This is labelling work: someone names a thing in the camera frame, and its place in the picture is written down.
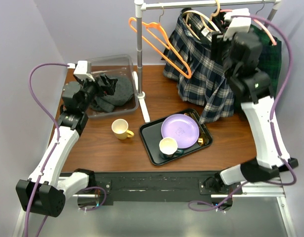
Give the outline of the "cream wooden hanger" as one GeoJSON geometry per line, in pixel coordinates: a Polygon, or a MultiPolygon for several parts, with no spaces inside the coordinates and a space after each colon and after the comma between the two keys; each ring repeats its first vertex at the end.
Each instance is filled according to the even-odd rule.
{"type": "Polygon", "coordinates": [[[219,15],[219,12],[220,12],[220,1],[218,0],[215,0],[216,4],[217,4],[217,10],[212,13],[210,15],[210,18],[208,18],[206,15],[204,15],[203,13],[199,12],[199,11],[195,11],[195,10],[187,10],[185,11],[184,13],[182,13],[182,16],[184,17],[185,16],[185,24],[187,26],[187,28],[189,29],[189,31],[192,33],[192,35],[200,40],[200,38],[198,37],[198,35],[191,29],[191,26],[188,24],[188,19],[189,19],[189,15],[190,13],[193,13],[193,14],[196,14],[196,15],[199,15],[200,16],[200,20],[203,24],[203,26],[205,27],[205,29],[207,29],[209,32],[213,32],[213,31],[216,31],[216,32],[219,32],[220,33],[220,29],[215,25],[215,23],[212,21],[212,19],[216,16],[219,15]],[[208,25],[207,25],[207,22],[214,28],[211,29],[208,25]]]}

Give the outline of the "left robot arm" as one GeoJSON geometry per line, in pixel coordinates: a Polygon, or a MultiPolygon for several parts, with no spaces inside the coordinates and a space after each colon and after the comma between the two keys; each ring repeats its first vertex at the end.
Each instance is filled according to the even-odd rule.
{"type": "Polygon", "coordinates": [[[80,138],[88,121],[87,109],[97,97],[114,95],[117,78],[100,74],[94,79],[76,79],[64,85],[62,105],[52,141],[39,165],[27,180],[19,180],[16,192],[24,211],[57,217],[65,201],[79,191],[92,193],[96,188],[91,170],[76,169],[59,180],[63,165],[80,138]]]}

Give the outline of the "grey dotted skirt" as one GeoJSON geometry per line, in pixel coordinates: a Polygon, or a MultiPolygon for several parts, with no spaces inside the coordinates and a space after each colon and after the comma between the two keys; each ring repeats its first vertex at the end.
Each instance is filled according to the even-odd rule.
{"type": "Polygon", "coordinates": [[[116,107],[121,107],[134,95],[133,84],[127,77],[116,77],[117,83],[114,95],[96,97],[90,108],[96,112],[111,113],[116,107]]]}

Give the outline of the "navy white plaid skirt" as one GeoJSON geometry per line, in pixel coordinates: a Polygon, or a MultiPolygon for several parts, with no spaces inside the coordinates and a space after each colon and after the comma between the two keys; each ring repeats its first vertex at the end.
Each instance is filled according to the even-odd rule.
{"type": "Polygon", "coordinates": [[[215,122],[234,114],[234,93],[220,64],[211,60],[212,33],[191,8],[181,10],[170,43],[187,62],[191,78],[187,79],[166,63],[163,75],[177,82],[183,101],[203,106],[200,123],[215,122]]]}

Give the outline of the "orange plastic hanger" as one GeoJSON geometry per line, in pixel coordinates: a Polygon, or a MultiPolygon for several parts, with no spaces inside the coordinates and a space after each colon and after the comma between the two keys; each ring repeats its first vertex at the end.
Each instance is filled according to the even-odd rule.
{"type": "Polygon", "coordinates": [[[142,21],[142,10],[143,5],[135,4],[135,17],[130,17],[128,24],[130,28],[136,32],[137,38],[137,64],[142,64],[142,40],[144,40],[148,45],[150,45],[163,59],[165,59],[172,67],[174,67],[181,75],[185,78],[190,79],[192,76],[191,69],[183,57],[178,53],[174,46],[170,43],[169,37],[161,26],[161,17],[164,15],[165,11],[163,6],[161,6],[162,14],[159,16],[159,22],[145,23],[142,21]],[[174,55],[179,59],[179,61],[186,68],[187,72],[184,72],[179,66],[177,66],[171,59],[169,59],[163,52],[161,52],[154,44],[152,44],[146,37],[142,35],[142,27],[145,27],[146,31],[153,36],[160,44],[162,44],[165,49],[172,51],[174,55]],[[153,34],[150,29],[156,29],[163,37],[165,41],[159,39],[155,34],[153,34]]]}

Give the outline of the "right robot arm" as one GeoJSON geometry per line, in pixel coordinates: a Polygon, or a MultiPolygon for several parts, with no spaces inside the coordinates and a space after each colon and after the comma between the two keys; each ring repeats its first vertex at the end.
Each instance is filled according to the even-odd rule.
{"type": "Polygon", "coordinates": [[[204,181],[206,188],[219,194],[242,181],[271,183],[281,172],[298,166],[280,134],[270,76],[258,68],[261,51],[262,43],[252,32],[235,33],[230,39],[224,39],[223,33],[213,33],[211,59],[222,64],[226,81],[249,122],[257,151],[255,158],[204,181]]]}

